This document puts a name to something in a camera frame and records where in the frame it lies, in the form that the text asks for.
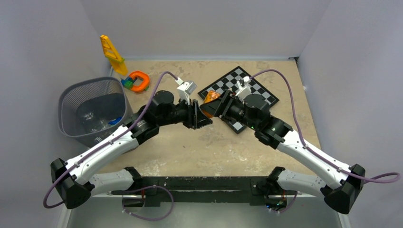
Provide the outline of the pepsi labelled clear bottle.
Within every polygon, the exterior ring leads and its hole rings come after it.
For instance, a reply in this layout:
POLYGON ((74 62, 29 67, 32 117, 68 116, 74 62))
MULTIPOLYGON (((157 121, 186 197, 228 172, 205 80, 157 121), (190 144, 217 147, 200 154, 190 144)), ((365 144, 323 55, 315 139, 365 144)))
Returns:
POLYGON ((117 117, 116 119, 109 121, 109 122, 108 122, 108 125, 110 125, 110 126, 116 125, 116 124, 118 124, 121 120, 122 120, 122 117, 117 117))

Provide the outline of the orange juice bottle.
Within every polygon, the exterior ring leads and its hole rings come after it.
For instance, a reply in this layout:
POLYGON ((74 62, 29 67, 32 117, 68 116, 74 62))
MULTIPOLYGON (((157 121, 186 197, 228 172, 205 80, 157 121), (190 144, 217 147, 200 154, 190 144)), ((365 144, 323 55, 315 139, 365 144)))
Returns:
POLYGON ((207 93, 206 97, 204 98, 204 102, 203 102, 203 103, 205 104, 205 103, 209 103, 209 102, 211 102, 211 101, 214 101, 215 99, 217 99, 218 97, 220 97, 220 95, 221 95, 220 93, 211 90, 211 91, 209 91, 209 92, 207 93))

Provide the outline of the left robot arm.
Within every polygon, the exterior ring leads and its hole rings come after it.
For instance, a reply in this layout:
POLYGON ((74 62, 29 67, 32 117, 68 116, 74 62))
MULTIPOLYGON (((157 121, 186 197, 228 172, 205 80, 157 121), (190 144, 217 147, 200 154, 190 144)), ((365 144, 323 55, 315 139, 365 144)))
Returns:
POLYGON ((161 126, 178 123, 196 130, 212 124, 212 120, 202 112, 197 100, 181 99, 174 104, 171 92, 155 92, 146 105, 94 147, 68 161, 55 159, 50 165, 51 189, 57 190, 61 204, 68 209, 81 206, 96 190, 107 191, 101 181, 95 181, 101 168, 156 136, 161 126))

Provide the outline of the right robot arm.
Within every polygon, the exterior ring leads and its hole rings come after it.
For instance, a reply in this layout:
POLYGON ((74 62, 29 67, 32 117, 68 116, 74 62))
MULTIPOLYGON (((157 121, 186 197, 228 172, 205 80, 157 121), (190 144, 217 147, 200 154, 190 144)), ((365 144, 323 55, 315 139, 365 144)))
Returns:
POLYGON ((365 169, 359 164, 338 161, 306 142, 289 124, 271 115, 263 96, 250 94, 240 100, 227 90, 215 100, 202 104, 201 109, 211 116, 249 127, 262 144, 293 157, 315 173, 312 176, 282 169, 268 178, 270 192, 300 191, 323 198, 331 209, 341 214, 351 211, 363 188, 365 169))

